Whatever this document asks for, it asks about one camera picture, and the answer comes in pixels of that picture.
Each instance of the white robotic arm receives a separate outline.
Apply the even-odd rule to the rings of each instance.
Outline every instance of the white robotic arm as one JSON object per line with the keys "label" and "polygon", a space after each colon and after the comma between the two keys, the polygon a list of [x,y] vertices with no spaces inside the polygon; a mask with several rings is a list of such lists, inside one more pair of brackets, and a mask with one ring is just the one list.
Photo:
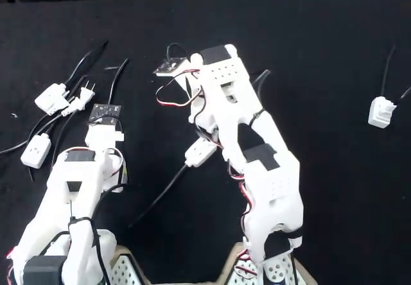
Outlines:
{"label": "white robotic arm", "polygon": [[[96,128],[105,139],[93,136]],[[57,157],[40,207],[11,253],[18,285],[98,284],[103,278],[99,255],[110,275],[116,238],[108,230],[94,232],[92,217],[101,193],[127,182],[124,158],[115,147],[119,137],[115,124],[90,125],[89,147],[73,147]]]}
{"label": "white robotic arm", "polygon": [[[260,271],[266,260],[300,246],[299,162],[264,111],[236,48],[213,47],[192,55],[190,61],[166,62],[155,73],[175,77],[189,96],[198,95],[191,102],[189,122],[205,130],[206,138],[222,149],[224,159],[239,173],[232,177],[243,180],[241,190],[249,202],[242,219],[243,241]],[[249,125],[264,145],[242,151],[239,123]],[[283,232],[289,246],[266,252],[266,241],[274,232]]]}

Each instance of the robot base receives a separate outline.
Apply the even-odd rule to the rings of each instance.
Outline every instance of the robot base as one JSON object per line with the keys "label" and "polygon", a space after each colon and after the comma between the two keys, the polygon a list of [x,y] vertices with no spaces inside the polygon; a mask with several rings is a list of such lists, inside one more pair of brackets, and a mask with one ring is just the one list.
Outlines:
{"label": "robot base", "polygon": [[[256,278],[244,277],[234,271],[235,266],[243,266],[252,271],[256,271],[255,266],[250,261],[237,260],[237,254],[242,251],[242,243],[236,243],[231,250],[229,257],[223,267],[222,274],[216,282],[206,282],[203,285],[256,285]],[[112,285],[152,285],[144,276],[136,260],[130,251],[123,246],[118,246],[116,255],[112,263]],[[305,268],[295,260],[299,285],[317,285],[315,279],[305,270]],[[279,256],[270,262],[268,275],[265,277],[265,284],[294,285],[294,277],[291,260],[288,255]]]}

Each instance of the black background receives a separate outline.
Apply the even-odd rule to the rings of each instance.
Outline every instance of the black background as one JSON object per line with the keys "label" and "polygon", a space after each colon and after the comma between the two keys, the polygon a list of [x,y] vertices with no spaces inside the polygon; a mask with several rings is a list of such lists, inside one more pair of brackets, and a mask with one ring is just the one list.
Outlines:
{"label": "black background", "polygon": [[[109,46],[89,73],[105,102],[113,71],[130,63],[114,103],[133,190],[112,194],[98,225],[131,249],[152,282],[215,280],[241,239],[245,201],[220,155],[191,169],[134,228],[170,181],[196,135],[188,108],[156,104],[152,71],[166,45],[190,51],[232,43],[250,73],[273,71],[263,104],[301,163],[305,235],[296,257],[321,284],[405,284],[410,276],[411,98],[385,130],[369,106],[387,82],[394,100],[411,85],[411,0],[106,0],[0,5],[0,147],[25,139],[42,115],[35,97],[62,82],[91,46]],[[83,144],[89,111],[62,148]],[[49,161],[30,182],[20,152],[0,157],[0,254],[18,243],[46,188]],[[4,271],[6,262],[1,262]]]}

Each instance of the metal base plate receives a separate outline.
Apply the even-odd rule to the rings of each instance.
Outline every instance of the metal base plate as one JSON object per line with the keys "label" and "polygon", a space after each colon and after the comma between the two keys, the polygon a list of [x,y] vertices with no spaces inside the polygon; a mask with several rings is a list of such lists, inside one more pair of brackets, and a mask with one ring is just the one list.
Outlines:
{"label": "metal base plate", "polygon": [[111,269],[112,285],[144,285],[127,255],[120,255]]}
{"label": "metal base plate", "polygon": [[[277,256],[266,262],[267,274],[265,284],[295,285],[293,267],[288,255]],[[236,270],[235,266],[242,266],[246,269],[257,271],[251,261],[236,261],[232,273],[226,285],[257,285],[257,278],[242,270]],[[298,285],[306,285],[297,270]]]}

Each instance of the white plug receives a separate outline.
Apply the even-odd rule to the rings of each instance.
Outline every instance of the white plug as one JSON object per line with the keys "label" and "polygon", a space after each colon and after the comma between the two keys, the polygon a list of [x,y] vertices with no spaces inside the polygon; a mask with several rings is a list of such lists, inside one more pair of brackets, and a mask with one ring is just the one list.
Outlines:
{"label": "white plug", "polygon": [[53,115],[58,110],[62,110],[69,106],[69,102],[66,100],[68,95],[66,86],[62,84],[51,84],[40,96],[38,96],[34,103],[47,115]]}
{"label": "white plug", "polygon": [[217,146],[212,142],[200,137],[194,144],[187,149],[185,153],[186,164],[195,168],[203,164],[215,151]]}
{"label": "white plug", "polygon": [[94,91],[95,84],[91,87],[91,89],[87,88],[87,85],[89,82],[85,84],[84,87],[81,88],[80,90],[80,98],[76,97],[72,102],[69,104],[69,106],[62,111],[62,116],[65,117],[71,113],[73,113],[75,110],[84,110],[85,105],[94,97],[96,94]]}
{"label": "white plug", "polygon": [[368,123],[378,128],[385,128],[391,122],[392,112],[397,105],[383,96],[375,98],[370,107],[370,114],[368,116]]}
{"label": "white plug", "polygon": [[34,135],[20,157],[21,162],[31,168],[41,168],[50,147],[51,141],[48,134]]}

